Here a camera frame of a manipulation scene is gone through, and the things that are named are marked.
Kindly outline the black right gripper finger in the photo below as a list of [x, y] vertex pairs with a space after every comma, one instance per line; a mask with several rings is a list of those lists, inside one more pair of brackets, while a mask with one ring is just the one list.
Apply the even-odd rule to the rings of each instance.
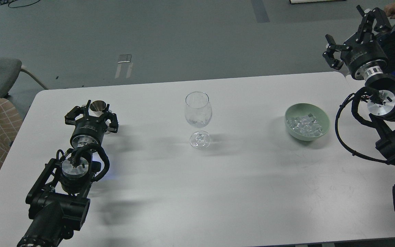
[[392, 31], [392, 26], [383, 10], [374, 8], [365, 12], [360, 5], [357, 5], [356, 9], [362, 20], [355, 41], [372, 41]]
[[335, 52], [341, 52], [347, 50], [347, 46], [344, 44], [336, 44], [334, 38], [326, 34], [325, 39], [327, 41], [326, 51], [323, 52], [323, 58], [328, 63], [328, 66], [335, 70], [340, 70], [344, 65], [344, 62], [340, 59], [335, 58]]

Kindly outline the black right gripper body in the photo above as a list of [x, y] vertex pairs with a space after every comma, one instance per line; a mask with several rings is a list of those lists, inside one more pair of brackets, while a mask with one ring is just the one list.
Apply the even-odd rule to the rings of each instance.
[[362, 74], [365, 69], [361, 67], [366, 64], [369, 64], [368, 67], [386, 68], [388, 58], [373, 33], [364, 33], [361, 38], [354, 33], [345, 41], [344, 46], [349, 47], [349, 50], [342, 51], [342, 61], [353, 79], [364, 79]]

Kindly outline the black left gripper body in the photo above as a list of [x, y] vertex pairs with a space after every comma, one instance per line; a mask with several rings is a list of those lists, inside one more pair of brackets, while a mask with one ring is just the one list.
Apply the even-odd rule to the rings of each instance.
[[74, 149], [91, 143], [101, 145], [108, 131], [107, 120], [100, 117], [70, 118], [70, 125], [75, 126], [70, 138], [71, 147]]

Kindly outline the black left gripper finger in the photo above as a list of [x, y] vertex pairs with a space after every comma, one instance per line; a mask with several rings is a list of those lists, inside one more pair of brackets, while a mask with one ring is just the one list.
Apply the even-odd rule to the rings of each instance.
[[64, 122], [66, 125], [76, 126], [78, 122], [89, 121], [91, 116], [89, 115], [89, 107], [91, 105], [91, 100], [88, 100], [86, 105], [75, 106], [72, 108], [65, 116]]
[[101, 127], [101, 133], [117, 133], [119, 129], [119, 122], [116, 114], [109, 110], [109, 104], [99, 103], [98, 106], [98, 121]]

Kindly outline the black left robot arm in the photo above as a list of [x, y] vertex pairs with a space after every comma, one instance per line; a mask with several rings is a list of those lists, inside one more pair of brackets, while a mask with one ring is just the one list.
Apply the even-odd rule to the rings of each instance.
[[104, 135], [117, 133], [119, 122], [110, 105], [88, 100], [75, 106], [65, 117], [65, 124], [75, 127], [71, 147], [57, 150], [28, 192], [28, 230], [18, 247], [57, 247], [80, 231], [89, 211], [88, 194], [94, 182], [110, 169], [102, 147]]

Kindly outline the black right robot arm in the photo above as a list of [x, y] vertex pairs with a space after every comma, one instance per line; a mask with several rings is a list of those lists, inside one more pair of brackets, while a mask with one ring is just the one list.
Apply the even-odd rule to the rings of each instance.
[[[360, 5], [356, 9], [362, 17], [361, 23], [343, 44], [337, 44], [329, 34], [325, 36], [328, 45], [323, 58], [329, 67], [340, 70], [346, 66], [353, 79], [365, 81], [363, 87], [351, 93], [339, 106], [334, 130], [340, 144], [353, 156], [395, 166], [395, 72], [385, 72], [388, 58], [377, 41], [392, 27], [383, 10], [374, 8], [365, 12]], [[338, 122], [348, 104], [361, 125], [377, 131], [380, 139], [375, 147], [385, 160], [363, 155], [342, 141]]]

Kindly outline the bystander hand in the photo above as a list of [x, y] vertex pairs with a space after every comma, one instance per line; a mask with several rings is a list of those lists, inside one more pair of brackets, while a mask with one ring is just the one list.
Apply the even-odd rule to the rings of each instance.
[[384, 12], [390, 19], [395, 19], [395, 1], [384, 6]]

